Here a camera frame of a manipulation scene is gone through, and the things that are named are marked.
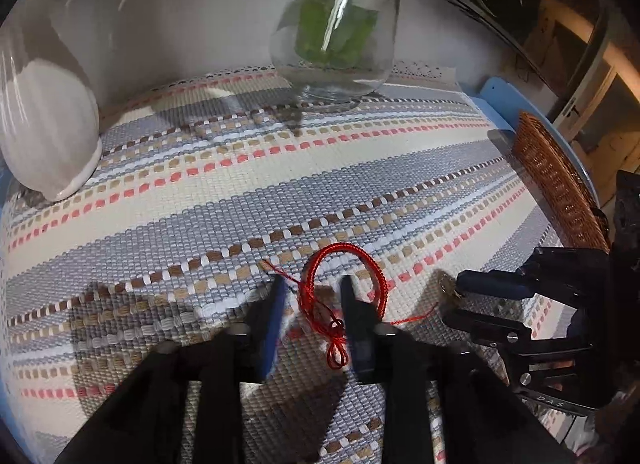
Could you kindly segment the brown wicker basket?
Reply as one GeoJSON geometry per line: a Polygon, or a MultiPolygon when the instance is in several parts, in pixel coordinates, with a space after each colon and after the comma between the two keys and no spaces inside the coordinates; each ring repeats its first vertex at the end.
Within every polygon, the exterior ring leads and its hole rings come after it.
{"type": "Polygon", "coordinates": [[[562,243],[608,253],[608,223],[587,185],[544,124],[524,110],[512,152],[539,187],[562,243]]]}

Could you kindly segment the striped woven table mat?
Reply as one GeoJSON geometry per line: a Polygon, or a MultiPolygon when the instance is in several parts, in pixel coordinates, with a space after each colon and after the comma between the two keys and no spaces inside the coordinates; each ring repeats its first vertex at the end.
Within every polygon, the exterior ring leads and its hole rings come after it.
{"type": "Polygon", "coordinates": [[[556,246],[532,178],[449,68],[399,62],[343,112],[270,67],[179,81],[108,110],[86,184],[50,204],[1,177],[1,412],[50,463],[157,343],[239,320],[276,265],[349,242],[385,317],[431,343],[439,276],[556,246]]]}

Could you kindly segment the clear glass vase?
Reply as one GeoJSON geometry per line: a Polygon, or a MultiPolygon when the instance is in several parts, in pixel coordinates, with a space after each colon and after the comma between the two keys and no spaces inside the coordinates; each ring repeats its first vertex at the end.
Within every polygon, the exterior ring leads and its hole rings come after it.
{"type": "Polygon", "coordinates": [[[308,101],[346,103],[386,83],[400,0],[288,0],[270,38],[271,63],[308,101]]]}

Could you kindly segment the green bamboo plant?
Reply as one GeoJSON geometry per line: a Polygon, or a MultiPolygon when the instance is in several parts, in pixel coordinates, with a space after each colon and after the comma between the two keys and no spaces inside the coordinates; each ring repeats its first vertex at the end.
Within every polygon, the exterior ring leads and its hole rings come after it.
{"type": "Polygon", "coordinates": [[[368,42],[382,28],[388,4],[400,0],[294,0],[295,53],[320,68],[351,70],[362,62],[368,42]]]}

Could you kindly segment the white ribbed ceramic vase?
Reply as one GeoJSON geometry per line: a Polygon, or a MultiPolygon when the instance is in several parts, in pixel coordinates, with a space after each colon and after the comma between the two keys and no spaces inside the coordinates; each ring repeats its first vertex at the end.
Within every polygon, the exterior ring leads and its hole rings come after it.
{"type": "Polygon", "coordinates": [[[18,182],[59,202],[101,157],[99,107],[84,70],[44,20],[1,28],[1,154],[18,182]]]}

